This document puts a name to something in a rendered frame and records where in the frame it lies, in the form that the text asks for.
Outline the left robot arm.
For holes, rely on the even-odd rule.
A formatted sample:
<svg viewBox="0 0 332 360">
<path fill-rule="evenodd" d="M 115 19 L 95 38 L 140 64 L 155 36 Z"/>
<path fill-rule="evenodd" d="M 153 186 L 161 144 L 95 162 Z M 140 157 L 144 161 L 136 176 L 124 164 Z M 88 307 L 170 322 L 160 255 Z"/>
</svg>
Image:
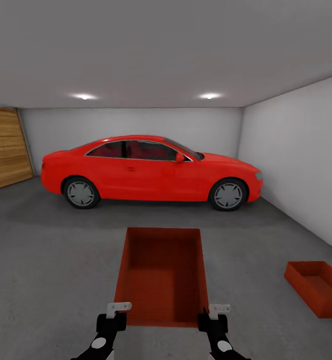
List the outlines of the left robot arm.
<svg viewBox="0 0 332 360">
<path fill-rule="evenodd" d="M 109 303 L 106 314 L 97 318 L 96 335 L 89 349 L 78 358 L 71 360 L 114 360 L 113 343 L 118 331 L 125 331 L 127 326 L 127 313 L 132 308 L 131 302 Z"/>
</svg>

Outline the storage box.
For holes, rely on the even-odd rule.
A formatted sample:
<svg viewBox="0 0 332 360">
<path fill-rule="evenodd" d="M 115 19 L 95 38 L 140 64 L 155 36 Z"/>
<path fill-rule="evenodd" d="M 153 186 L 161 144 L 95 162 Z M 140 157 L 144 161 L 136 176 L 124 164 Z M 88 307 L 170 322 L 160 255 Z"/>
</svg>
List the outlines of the storage box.
<svg viewBox="0 0 332 360">
<path fill-rule="evenodd" d="M 284 278 L 319 319 L 332 318 L 332 267 L 325 261 L 289 261 Z"/>
<path fill-rule="evenodd" d="M 199 228 L 128 227 L 114 303 L 127 326 L 199 328 L 210 313 Z"/>
</svg>

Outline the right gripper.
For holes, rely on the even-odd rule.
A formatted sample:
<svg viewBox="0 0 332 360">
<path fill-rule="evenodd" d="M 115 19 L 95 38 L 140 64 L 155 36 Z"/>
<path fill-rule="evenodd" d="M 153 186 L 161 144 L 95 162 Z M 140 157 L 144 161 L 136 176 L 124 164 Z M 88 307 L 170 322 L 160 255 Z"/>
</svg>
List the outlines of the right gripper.
<svg viewBox="0 0 332 360">
<path fill-rule="evenodd" d="M 228 333 L 228 319 L 224 313 L 218 315 L 218 320 L 211 320 L 208 313 L 198 314 L 198 329 L 200 332 L 207 332 L 208 338 L 209 333 L 213 329 L 220 329 L 224 333 Z"/>
</svg>

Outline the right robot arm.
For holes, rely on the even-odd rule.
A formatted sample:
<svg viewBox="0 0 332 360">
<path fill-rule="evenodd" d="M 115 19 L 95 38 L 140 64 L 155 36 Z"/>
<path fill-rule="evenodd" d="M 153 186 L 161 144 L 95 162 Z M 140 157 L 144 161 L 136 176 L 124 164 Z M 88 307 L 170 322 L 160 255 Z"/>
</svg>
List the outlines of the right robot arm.
<svg viewBox="0 0 332 360">
<path fill-rule="evenodd" d="M 232 313 L 233 307 L 230 304 L 211 303 L 208 308 L 209 313 L 198 314 L 198 329 L 207 332 L 212 350 L 209 360 L 252 360 L 235 351 L 226 336 L 228 319 L 224 313 Z"/>
</svg>

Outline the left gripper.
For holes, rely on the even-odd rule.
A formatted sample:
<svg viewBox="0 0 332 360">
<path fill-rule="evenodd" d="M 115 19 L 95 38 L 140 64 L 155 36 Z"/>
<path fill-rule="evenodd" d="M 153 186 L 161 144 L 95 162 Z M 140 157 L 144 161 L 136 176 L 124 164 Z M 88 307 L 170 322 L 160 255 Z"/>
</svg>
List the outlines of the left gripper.
<svg viewBox="0 0 332 360">
<path fill-rule="evenodd" d="M 113 328 L 115 336 L 118 331 L 125 331 L 127 326 L 127 313 L 118 312 L 114 318 L 106 318 L 107 314 L 100 314 L 97 318 L 96 331 L 99 333 L 105 327 Z"/>
</svg>

